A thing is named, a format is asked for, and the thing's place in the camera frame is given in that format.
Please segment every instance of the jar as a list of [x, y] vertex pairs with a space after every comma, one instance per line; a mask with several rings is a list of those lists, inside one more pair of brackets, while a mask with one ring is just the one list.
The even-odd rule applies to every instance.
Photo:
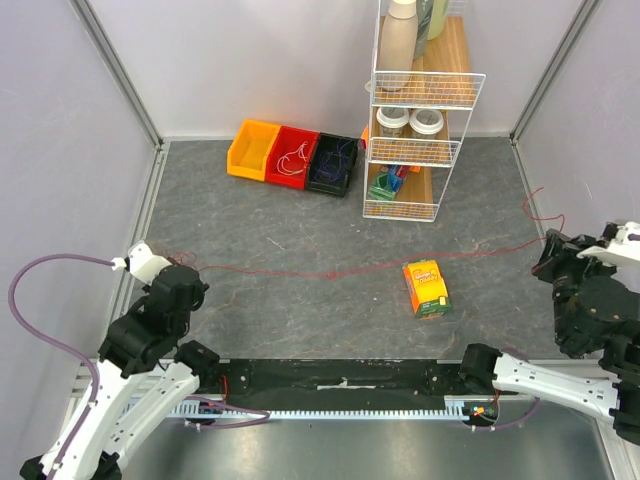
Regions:
[[432, 139], [444, 127], [440, 110], [420, 108], [413, 111], [409, 121], [413, 129], [413, 138]]
[[404, 126], [409, 123], [409, 110], [402, 107], [380, 107], [376, 118], [380, 124], [381, 136], [399, 137]]

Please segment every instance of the cable connector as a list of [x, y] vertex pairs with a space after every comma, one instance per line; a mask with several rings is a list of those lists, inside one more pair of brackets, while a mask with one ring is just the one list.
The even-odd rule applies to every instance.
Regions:
[[114, 272], [119, 272], [120, 270], [125, 270], [127, 268], [127, 262], [122, 257], [115, 257], [111, 261], [113, 262], [111, 270]]

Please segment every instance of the white wire shelf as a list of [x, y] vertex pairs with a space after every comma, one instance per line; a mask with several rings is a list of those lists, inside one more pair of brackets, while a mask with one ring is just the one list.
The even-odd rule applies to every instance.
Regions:
[[[447, 18], [440, 35], [429, 40], [423, 55], [413, 61], [411, 71], [379, 69], [378, 47], [384, 25], [382, 2], [373, 44], [367, 168], [363, 216], [388, 220], [433, 222], [438, 214], [453, 167], [460, 153], [471, 114], [484, 85], [485, 75], [472, 73], [462, 14], [468, 0], [449, 0]], [[380, 136], [376, 120], [378, 107], [432, 108], [441, 110], [445, 127], [434, 139], [414, 139], [407, 127], [399, 138]], [[456, 140], [448, 131], [452, 111], [463, 120], [456, 122]], [[406, 177], [399, 190], [389, 191], [384, 165], [420, 167]]]
[[435, 204], [397, 202], [395, 200], [364, 201], [365, 218], [433, 222], [437, 213], [438, 205]]
[[485, 75], [448, 72], [374, 72], [372, 105], [472, 110]]
[[444, 140], [373, 137], [369, 162], [451, 168], [461, 143]]

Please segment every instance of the bottle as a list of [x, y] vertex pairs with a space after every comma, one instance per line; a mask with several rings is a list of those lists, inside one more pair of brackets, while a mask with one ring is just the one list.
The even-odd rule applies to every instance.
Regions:
[[418, 12], [418, 38], [416, 39], [416, 49], [413, 52], [413, 59], [424, 55], [427, 46], [427, 34], [431, 23], [431, 13], [433, 12], [433, 0], [418, 0], [416, 2]]
[[429, 27], [429, 35], [427, 37], [429, 40], [433, 40], [442, 33], [448, 9], [449, 0], [434, 0], [431, 26]]
[[[410, 71], [418, 36], [416, 0], [392, 0], [380, 34], [377, 70]], [[400, 90], [410, 75], [378, 75], [385, 90]]]

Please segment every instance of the white wall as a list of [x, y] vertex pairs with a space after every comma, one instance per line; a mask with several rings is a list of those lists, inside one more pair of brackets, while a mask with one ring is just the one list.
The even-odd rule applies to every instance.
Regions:
[[[470, 0], [471, 132], [507, 134], [580, 0]], [[375, 0], [92, 0], [163, 136], [233, 136], [245, 117], [347, 135], [367, 122]]]
[[[125, 252], [153, 148], [71, 5], [0, 2], [0, 292], [50, 253]], [[38, 328], [95, 355], [117, 277], [58, 261], [28, 273], [18, 305]], [[0, 478], [59, 432], [78, 363], [0, 307]]]
[[581, 0], [469, 0], [473, 68], [487, 75], [470, 134], [507, 135], [522, 113]]
[[570, 235], [640, 220], [639, 16], [635, 0], [601, 2], [520, 142], [542, 216], [564, 212]]

